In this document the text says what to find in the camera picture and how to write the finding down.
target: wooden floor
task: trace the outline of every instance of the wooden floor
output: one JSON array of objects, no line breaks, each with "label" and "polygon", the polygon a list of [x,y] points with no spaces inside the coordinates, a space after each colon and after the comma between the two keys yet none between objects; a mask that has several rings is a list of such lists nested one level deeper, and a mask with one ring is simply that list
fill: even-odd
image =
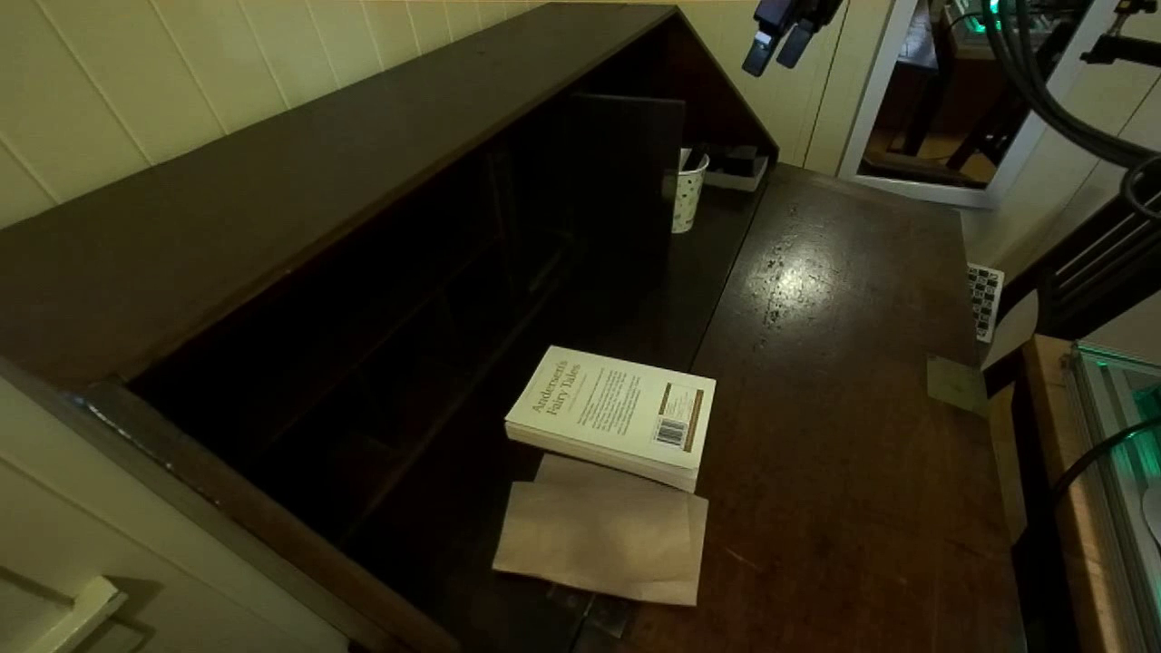
[{"label": "wooden floor", "polygon": [[[954,213],[798,169],[777,169],[758,211],[706,206],[666,272],[610,266],[546,312],[459,443],[397,493],[423,510],[354,555],[465,650],[1018,650],[985,423],[925,396],[930,356],[979,356]],[[509,479],[536,464],[497,417],[544,339],[718,377],[697,610],[486,570]]]}]

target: doorway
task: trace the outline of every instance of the doorway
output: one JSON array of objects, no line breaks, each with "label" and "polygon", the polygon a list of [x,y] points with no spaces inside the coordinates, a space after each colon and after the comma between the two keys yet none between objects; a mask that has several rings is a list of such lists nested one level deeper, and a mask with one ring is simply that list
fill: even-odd
[{"label": "doorway", "polygon": [[[979,2],[892,2],[841,177],[956,206],[1005,196],[1044,122],[992,63]],[[1089,2],[1034,2],[1029,42],[1057,94],[1077,67],[1077,32],[1093,32]]]}]

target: white book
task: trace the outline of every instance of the white book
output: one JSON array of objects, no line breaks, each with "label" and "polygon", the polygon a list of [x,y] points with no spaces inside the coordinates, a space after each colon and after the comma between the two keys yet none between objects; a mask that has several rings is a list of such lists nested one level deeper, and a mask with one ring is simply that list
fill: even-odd
[{"label": "white book", "polygon": [[551,343],[509,439],[697,489],[715,381]]}]

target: dark wooden cabinet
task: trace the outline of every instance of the dark wooden cabinet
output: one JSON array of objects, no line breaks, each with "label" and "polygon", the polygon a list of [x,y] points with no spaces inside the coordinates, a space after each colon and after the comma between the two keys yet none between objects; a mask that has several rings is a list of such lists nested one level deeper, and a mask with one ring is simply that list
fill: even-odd
[{"label": "dark wooden cabinet", "polygon": [[443,642],[339,552],[449,517],[397,523],[397,486],[578,261],[666,261],[677,145],[715,130],[690,48],[673,7],[544,7],[14,223],[3,356],[354,620]]}]

